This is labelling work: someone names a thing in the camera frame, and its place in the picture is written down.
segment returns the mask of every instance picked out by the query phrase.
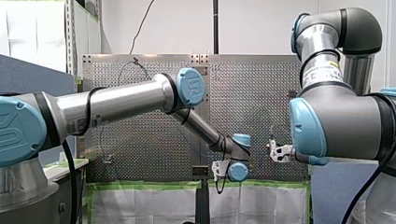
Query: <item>metal bracket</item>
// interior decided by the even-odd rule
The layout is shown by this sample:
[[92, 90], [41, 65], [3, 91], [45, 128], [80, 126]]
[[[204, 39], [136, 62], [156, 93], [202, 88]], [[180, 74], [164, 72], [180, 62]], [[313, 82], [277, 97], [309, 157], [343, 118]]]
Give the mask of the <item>metal bracket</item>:
[[192, 180], [209, 178], [209, 167], [206, 165], [192, 166]]

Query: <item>silver robot arm segment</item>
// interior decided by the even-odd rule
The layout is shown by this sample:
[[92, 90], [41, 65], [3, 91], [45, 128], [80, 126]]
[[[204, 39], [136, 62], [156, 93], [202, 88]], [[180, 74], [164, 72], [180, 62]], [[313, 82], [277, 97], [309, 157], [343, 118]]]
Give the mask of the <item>silver robot arm segment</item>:
[[[368, 92], [381, 28], [360, 8], [307, 16], [294, 24], [292, 47], [302, 61], [299, 98], [290, 102], [293, 144], [317, 157], [380, 160], [393, 140], [392, 112]], [[346, 76], [339, 68], [342, 48]]]
[[204, 93], [201, 75], [184, 68], [177, 77], [158, 74], [147, 82], [62, 97], [44, 92], [0, 97], [0, 167], [57, 147], [68, 135], [82, 135], [90, 127], [156, 109], [173, 113], [198, 105]]

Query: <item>metal pole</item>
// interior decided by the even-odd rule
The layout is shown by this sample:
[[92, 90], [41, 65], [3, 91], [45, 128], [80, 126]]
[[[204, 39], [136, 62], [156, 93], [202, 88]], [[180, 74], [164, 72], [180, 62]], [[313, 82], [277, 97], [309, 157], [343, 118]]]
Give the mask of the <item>metal pole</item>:
[[214, 54], [219, 54], [219, 0], [213, 0]]

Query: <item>gray joint housing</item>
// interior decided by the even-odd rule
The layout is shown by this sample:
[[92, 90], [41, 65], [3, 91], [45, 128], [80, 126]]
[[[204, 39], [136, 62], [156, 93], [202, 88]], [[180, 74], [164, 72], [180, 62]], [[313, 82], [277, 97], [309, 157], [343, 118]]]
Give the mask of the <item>gray joint housing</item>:
[[343, 8], [303, 17], [296, 36], [318, 24], [329, 25], [335, 29], [339, 35], [337, 48], [342, 48], [346, 55], [373, 54], [381, 50], [381, 27], [375, 17], [362, 8]]
[[390, 141], [384, 139], [392, 131], [384, 130], [383, 125], [384, 112], [390, 108], [382, 100], [357, 96], [348, 85], [332, 83], [307, 88], [301, 97], [318, 116], [326, 138], [326, 156], [373, 160], [380, 148], [390, 147]]

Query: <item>label sticker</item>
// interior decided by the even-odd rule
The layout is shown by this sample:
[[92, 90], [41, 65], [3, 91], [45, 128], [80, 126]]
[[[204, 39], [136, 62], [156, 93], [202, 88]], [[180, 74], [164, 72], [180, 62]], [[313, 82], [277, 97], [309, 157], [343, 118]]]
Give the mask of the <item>label sticker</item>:
[[315, 66], [304, 72], [303, 85], [309, 86], [322, 81], [343, 81], [343, 74], [336, 62], [315, 63]]

